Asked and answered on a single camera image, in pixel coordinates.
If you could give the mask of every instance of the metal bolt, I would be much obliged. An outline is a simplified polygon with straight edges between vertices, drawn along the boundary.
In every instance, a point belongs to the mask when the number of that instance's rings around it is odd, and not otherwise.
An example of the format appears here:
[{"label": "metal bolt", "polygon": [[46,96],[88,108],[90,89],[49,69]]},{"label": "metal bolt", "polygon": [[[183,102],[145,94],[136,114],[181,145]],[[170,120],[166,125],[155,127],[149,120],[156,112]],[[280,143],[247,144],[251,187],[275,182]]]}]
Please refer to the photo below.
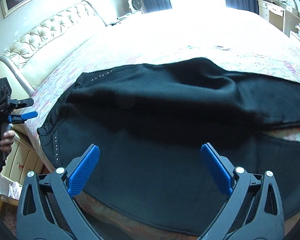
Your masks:
[{"label": "metal bolt", "polygon": [[235,168],[235,171],[236,171],[237,173],[244,173],[244,168],[242,168],[242,167],[236,167],[236,168]]},{"label": "metal bolt", "polygon": [[273,173],[272,173],[272,171],[266,171],[266,175],[269,176],[269,177],[272,177]]},{"label": "metal bolt", "polygon": [[34,172],[33,172],[33,171],[29,171],[28,174],[27,174],[27,176],[28,176],[29,178],[33,177],[33,176],[34,176]]},{"label": "metal bolt", "polygon": [[60,168],[56,169],[56,173],[58,173],[58,174],[62,174],[64,172],[65,172],[65,168],[63,168],[63,167],[60,167]]}]

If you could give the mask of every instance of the headboard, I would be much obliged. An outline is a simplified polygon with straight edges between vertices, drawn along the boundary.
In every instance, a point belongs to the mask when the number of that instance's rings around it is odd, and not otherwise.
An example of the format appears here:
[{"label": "headboard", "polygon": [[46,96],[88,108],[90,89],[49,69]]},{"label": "headboard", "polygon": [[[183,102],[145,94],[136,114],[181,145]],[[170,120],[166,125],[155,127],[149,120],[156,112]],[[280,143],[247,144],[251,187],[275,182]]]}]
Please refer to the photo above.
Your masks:
[{"label": "headboard", "polygon": [[73,51],[106,27],[87,1],[42,21],[0,56],[0,78],[7,77],[12,98],[28,98]]}]

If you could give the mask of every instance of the white fan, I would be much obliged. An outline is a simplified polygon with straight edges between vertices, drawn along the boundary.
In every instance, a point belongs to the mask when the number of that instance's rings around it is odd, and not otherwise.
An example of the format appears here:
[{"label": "white fan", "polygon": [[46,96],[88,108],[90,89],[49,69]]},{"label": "white fan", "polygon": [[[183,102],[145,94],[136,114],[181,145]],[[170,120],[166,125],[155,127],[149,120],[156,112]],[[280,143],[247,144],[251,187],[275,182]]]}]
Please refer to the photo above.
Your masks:
[{"label": "white fan", "polygon": [[141,0],[128,0],[128,4],[131,13],[140,12],[140,11],[143,13]]}]

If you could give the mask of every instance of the bedspread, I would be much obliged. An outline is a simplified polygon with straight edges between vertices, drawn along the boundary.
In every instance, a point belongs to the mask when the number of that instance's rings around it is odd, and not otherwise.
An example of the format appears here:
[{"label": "bedspread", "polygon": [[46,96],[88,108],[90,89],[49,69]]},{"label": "bedspread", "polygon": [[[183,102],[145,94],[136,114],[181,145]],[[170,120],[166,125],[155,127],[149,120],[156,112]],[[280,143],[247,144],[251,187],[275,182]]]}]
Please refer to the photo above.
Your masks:
[{"label": "bedspread", "polygon": [[[221,68],[254,72],[300,83],[300,52],[290,39],[259,15],[225,8],[205,12],[166,10],[144,14],[108,26],[75,52],[39,86],[32,98],[38,117],[24,126],[47,168],[37,128],[60,97],[82,72],[120,65],[165,64],[206,57]],[[300,141],[300,128],[270,134]]]}]

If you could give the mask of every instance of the human hand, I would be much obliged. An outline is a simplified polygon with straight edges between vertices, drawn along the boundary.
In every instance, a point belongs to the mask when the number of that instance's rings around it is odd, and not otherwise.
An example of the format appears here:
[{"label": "human hand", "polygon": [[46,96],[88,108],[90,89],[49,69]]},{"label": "human hand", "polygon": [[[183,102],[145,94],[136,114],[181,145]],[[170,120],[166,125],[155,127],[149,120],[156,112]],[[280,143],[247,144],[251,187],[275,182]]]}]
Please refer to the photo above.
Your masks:
[{"label": "human hand", "polygon": [[13,139],[16,136],[16,133],[13,130],[6,131],[3,136],[2,140],[0,141],[0,150],[6,153],[11,153],[11,145],[13,144]]}]

